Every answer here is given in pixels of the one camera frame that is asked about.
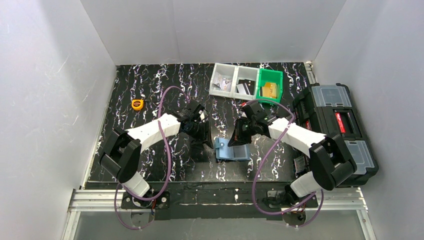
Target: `yellow tape measure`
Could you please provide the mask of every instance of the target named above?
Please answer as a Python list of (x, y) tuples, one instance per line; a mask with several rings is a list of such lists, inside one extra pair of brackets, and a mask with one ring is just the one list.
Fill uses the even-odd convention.
[(134, 99), (131, 103), (131, 107), (136, 111), (140, 111), (143, 108), (143, 105), (144, 101), (142, 99)]

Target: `black toolbox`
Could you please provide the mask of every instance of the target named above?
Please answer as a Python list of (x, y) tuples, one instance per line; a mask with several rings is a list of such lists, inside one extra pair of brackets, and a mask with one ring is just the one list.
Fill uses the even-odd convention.
[[(357, 187), (367, 183), (379, 166), (373, 157), (358, 112), (346, 85), (312, 84), (294, 98), (296, 123), (303, 128), (323, 134), (341, 134), (356, 162), (357, 171), (339, 187)], [(308, 172), (309, 159), (303, 155), (294, 161), (299, 177)]]

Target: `green bin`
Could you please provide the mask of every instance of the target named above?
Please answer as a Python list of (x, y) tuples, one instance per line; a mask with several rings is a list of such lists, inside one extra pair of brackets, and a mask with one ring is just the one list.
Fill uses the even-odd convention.
[[(276, 98), (261, 96), (261, 87), (263, 87), (267, 82), (276, 84), (276, 91), (277, 91)], [(258, 101), (261, 103), (272, 104), (269, 101), (263, 101), (261, 99), (272, 100), (279, 103), (282, 95), (283, 95), (283, 72), (261, 68), (259, 70), (259, 80), (257, 82), (256, 99), (258, 99)]]

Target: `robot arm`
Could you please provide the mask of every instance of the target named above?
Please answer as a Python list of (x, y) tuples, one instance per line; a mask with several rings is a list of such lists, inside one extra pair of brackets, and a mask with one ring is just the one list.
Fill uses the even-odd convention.
[(142, 126), (127, 130), (115, 128), (99, 148), (100, 165), (131, 192), (143, 197), (150, 186), (137, 172), (140, 153), (163, 140), (158, 122), (166, 137), (182, 132), (193, 138), (192, 146), (200, 148), (206, 144), (212, 148), (204, 111), (205, 107), (192, 100), (187, 106)]
[(313, 132), (289, 121), (278, 113), (266, 114), (258, 102), (243, 106), (244, 115), (236, 121), (229, 146), (252, 142), (252, 136), (262, 134), (281, 139), (309, 157), (310, 172), (300, 176), (285, 187), (283, 200), (291, 204), (320, 189), (333, 190), (350, 177), (357, 166), (340, 134), (325, 135)]

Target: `white enclosure wall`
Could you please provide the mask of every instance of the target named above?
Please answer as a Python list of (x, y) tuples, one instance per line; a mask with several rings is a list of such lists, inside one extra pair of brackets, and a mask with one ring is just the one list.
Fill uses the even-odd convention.
[(347, 0), (314, 61), (350, 87), (379, 173), (363, 189), (381, 240), (423, 239), (424, 2)]
[(1, 1), (0, 239), (61, 238), (115, 72), (79, 0)]
[(116, 65), (313, 60), (346, 0), (81, 0)]

